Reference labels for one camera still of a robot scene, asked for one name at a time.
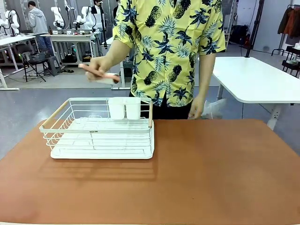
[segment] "brown table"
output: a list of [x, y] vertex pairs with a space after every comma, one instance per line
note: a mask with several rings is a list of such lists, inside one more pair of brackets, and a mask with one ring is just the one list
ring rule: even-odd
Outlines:
[[300, 158], [257, 120], [155, 121], [150, 160], [55, 160], [38, 127], [0, 161], [0, 221], [291, 225]]

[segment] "gray hoodie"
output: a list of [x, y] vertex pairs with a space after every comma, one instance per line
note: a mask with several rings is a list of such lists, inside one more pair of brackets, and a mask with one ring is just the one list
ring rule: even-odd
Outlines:
[[44, 13], [38, 8], [34, 8], [28, 13], [30, 26], [33, 27], [33, 32], [37, 34], [47, 34], [47, 21]]

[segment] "black chair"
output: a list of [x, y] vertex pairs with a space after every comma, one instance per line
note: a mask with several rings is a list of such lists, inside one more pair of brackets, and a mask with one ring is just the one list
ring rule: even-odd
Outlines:
[[48, 70], [49, 73], [52, 74], [52, 72], [44, 64], [44, 63], [47, 62], [47, 59], [37, 60], [37, 61], [36, 60], [27, 60], [25, 53], [31, 53], [32, 52], [31, 48], [28, 45], [26, 45], [26, 44], [19, 44], [19, 45], [16, 45], [15, 47], [16, 47], [18, 53], [20, 54], [20, 56], [22, 58], [22, 63], [23, 63], [23, 66], [24, 66], [26, 82], [27, 82], [27, 73], [31, 72], [33, 70], [37, 73], [37, 76], [40, 76], [46, 82], [46, 80], [38, 72], [37, 65], [42, 64], [43, 65], [43, 72], [45, 72], [45, 70]]

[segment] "blue floor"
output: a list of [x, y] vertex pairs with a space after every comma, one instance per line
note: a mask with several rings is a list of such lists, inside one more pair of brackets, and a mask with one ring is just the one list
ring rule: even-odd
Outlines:
[[[207, 100], [216, 101], [217, 92], [218, 87], [210, 87]], [[128, 96], [128, 94], [128, 90], [110, 89], [23, 89], [0, 92], [0, 159], [41, 120], [47, 119], [66, 99]], [[223, 97], [227, 98], [227, 105], [222, 111], [223, 119], [241, 119], [242, 103], [235, 100], [226, 90]], [[300, 155], [299, 115], [299, 105], [288, 106], [282, 112], [274, 130], [298, 155]], [[244, 104], [243, 118], [267, 122], [270, 114], [260, 105]]]

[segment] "dish rack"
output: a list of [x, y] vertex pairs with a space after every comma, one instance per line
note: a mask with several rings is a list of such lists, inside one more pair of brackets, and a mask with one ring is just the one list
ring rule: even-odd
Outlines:
[[52, 158], [149, 159], [154, 153], [152, 100], [149, 118], [113, 120], [105, 97], [77, 97], [65, 101], [41, 126]]

